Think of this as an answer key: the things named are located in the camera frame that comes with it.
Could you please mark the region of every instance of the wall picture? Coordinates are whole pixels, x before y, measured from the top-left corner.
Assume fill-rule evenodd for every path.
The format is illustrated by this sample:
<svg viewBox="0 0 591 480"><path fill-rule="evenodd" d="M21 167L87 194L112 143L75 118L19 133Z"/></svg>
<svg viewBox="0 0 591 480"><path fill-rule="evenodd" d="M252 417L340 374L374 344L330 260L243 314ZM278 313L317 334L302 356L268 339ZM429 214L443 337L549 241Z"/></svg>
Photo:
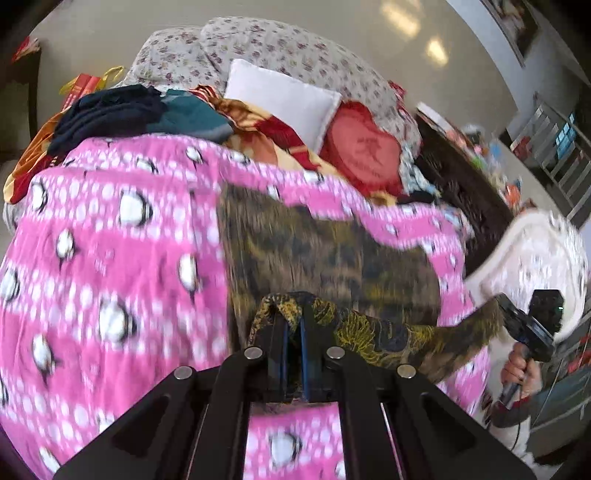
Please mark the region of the wall picture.
<svg viewBox="0 0 591 480"><path fill-rule="evenodd" d="M524 0L480 0L509 40L521 66L538 33L539 26Z"/></svg>

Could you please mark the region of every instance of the red cushion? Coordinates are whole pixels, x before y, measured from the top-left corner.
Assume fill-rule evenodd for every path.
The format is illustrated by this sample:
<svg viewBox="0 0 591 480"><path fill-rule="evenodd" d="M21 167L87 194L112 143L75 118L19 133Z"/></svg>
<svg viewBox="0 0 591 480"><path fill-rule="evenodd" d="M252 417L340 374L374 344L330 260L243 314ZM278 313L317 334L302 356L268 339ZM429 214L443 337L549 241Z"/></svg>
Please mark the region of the red cushion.
<svg viewBox="0 0 591 480"><path fill-rule="evenodd" d="M341 104L324 138L320 158L332 164L363 195L402 193L400 143L381 131L359 102Z"/></svg>

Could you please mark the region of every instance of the black cable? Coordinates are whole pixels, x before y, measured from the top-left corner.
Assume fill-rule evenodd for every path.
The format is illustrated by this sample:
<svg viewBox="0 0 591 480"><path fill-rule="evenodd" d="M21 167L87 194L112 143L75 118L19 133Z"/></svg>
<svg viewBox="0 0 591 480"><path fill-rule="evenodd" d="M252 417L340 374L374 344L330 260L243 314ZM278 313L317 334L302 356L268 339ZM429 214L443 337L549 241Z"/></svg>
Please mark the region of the black cable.
<svg viewBox="0 0 591 480"><path fill-rule="evenodd" d="M517 418L519 418L519 409L521 408L521 394L523 393L523 385L519 384L519 403L517 405ZM511 451L515 450L517 446L517 441L519 440L519 434L521 432L521 422L517 424L517 437L515 437L515 442L513 443L513 447L511 447Z"/></svg>

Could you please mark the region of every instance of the metal rivet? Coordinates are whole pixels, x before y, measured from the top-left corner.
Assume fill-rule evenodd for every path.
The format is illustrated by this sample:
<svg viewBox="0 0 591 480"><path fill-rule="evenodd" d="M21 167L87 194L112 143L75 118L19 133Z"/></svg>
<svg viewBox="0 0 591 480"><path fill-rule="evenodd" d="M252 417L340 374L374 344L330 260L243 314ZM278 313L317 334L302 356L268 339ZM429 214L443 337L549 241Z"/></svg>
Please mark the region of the metal rivet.
<svg viewBox="0 0 591 480"><path fill-rule="evenodd" d="M257 346L251 346L244 350L244 356L249 360L256 360L262 357L262 350Z"/></svg>
<svg viewBox="0 0 591 480"><path fill-rule="evenodd" d="M174 371L174 377L177 380L186 380L191 375L193 375L193 369L191 367L178 367Z"/></svg>
<svg viewBox="0 0 591 480"><path fill-rule="evenodd" d="M412 378L417 374L417 370L408 364L399 365L396 371L402 378Z"/></svg>
<svg viewBox="0 0 591 480"><path fill-rule="evenodd" d="M339 346L332 346L326 351L326 355L333 360L338 360L345 356L345 350Z"/></svg>

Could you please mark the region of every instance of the yellow bag handle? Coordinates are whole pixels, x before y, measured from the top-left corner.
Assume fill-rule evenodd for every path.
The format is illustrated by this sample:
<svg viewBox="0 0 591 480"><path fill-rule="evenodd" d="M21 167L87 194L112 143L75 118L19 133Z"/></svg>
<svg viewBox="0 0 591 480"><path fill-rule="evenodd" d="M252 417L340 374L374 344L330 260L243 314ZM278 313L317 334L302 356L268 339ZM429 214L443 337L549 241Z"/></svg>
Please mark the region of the yellow bag handle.
<svg viewBox="0 0 591 480"><path fill-rule="evenodd" d="M118 80L119 77L121 77L121 74L124 72L124 70L125 70L125 67L123 65L119 65L118 67L113 67L113 68L110 68L109 70L107 70L104 73L104 75L100 78L99 83L96 84L95 91L102 90L103 88L105 88L107 82L109 82L109 81L115 82L116 80ZM60 88L60 95L67 94L72 89L72 87L76 83L77 79L78 79L78 77L70 80L62 88Z"/></svg>

